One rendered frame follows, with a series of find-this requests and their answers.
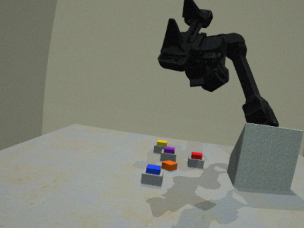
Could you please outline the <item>orange block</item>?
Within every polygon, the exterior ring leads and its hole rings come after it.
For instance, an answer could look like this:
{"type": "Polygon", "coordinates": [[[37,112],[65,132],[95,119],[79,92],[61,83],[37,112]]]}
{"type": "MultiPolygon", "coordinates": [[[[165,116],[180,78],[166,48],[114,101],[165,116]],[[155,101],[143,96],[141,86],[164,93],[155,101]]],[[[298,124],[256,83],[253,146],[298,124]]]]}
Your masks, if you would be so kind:
{"type": "Polygon", "coordinates": [[[166,169],[167,171],[173,171],[177,169],[177,163],[172,161],[164,161],[162,162],[161,168],[166,169]]]}

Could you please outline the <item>blue button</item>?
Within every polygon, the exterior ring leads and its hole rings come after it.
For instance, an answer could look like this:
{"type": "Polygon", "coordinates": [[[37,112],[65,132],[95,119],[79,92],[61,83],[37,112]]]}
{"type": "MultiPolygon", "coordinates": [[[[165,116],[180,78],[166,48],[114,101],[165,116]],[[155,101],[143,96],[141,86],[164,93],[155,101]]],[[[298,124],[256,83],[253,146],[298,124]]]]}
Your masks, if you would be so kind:
{"type": "Polygon", "coordinates": [[[144,168],[141,174],[141,182],[150,185],[161,186],[163,180],[164,170],[161,166],[149,165],[144,168]]]}

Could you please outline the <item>red button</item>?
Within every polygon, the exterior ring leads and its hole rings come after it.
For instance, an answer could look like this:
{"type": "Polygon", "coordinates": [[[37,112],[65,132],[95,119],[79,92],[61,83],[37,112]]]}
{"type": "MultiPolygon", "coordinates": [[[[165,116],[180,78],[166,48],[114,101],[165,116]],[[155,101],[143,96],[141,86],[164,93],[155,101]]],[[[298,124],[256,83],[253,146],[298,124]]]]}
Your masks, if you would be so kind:
{"type": "Polygon", "coordinates": [[[192,155],[189,155],[188,158],[188,167],[196,167],[203,169],[204,157],[202,153],[192,152],[192,155]]]}

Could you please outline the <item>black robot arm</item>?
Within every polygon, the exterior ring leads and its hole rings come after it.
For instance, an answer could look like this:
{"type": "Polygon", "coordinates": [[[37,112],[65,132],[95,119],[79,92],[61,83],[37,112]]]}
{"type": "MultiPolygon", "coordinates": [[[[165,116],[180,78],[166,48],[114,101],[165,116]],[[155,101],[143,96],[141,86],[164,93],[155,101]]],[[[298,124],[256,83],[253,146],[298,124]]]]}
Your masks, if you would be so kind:
{"type": "Polygon", "coordinates": [[[232,60],[237,76],[246,98],[242,106],[247,123],[279,127],[279,122],[268,104],[259,94],[252,71],[246,60],[247,46],[240,34],[203,35],[201,48],[193,48],[193,52],[203,63],[185,70],[190,80],[190,87],[201,86],[204,90],[213,92],[229,80],[229,70],[225,67],[225,58],[232,60]]]}

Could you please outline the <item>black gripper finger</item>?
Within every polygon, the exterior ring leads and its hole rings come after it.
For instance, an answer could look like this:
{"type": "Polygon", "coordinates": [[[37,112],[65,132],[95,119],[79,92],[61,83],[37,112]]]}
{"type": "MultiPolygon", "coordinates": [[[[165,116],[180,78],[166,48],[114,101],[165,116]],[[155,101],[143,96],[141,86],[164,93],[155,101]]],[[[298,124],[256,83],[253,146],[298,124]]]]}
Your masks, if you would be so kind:
{"type": "Polygon", "coordinates": [[[209,13],[201,11],[194,0],[184,0],[183,17],[188,19],[202,19],[207,20],[209,13]]]}
{"type": "Polygon", "coordinates": [[[186,58],[190,50],[191,47],[184,42],[176,20],[169,19],[161,53],[186,58]]]}

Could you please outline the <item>purple button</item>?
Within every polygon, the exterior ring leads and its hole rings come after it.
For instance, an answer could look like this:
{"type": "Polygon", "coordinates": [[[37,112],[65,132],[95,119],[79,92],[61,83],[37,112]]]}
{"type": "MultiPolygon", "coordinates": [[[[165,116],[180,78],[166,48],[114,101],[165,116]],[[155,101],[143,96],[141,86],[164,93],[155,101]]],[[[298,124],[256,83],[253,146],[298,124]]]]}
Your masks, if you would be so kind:
{"type": "Polygon", "coordinates": [[[165,149],[162,149],[160,161],[172,161],[175,163],[175,158],[175,147],[165,147],[165,149]]]}

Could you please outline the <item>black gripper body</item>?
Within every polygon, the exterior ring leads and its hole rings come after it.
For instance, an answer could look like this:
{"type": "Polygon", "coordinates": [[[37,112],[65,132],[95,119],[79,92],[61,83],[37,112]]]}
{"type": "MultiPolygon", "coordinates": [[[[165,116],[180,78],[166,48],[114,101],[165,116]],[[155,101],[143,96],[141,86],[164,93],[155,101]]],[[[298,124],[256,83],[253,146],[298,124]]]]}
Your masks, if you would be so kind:
{"type": "Polygon", "coordinates": [[[200,61],[196,58],[193,48],[201,48],[203,42],[203,35],[199,34],[201,28],[208,28],[213,19],[212,11],[207,9],[200,9],[209,13],[207,20],[202,19],[188,19],[184,18],[185,23],[188,24],[189,30],[181,32],[182,38],[186,44],[191,47],[189,54],[184,57],[167,55],[161,53],[158,57],[160,66],[165,69],[171,69],[174,71],[185,71],[188,67],[196,67],[200,64],[200,61]]]}

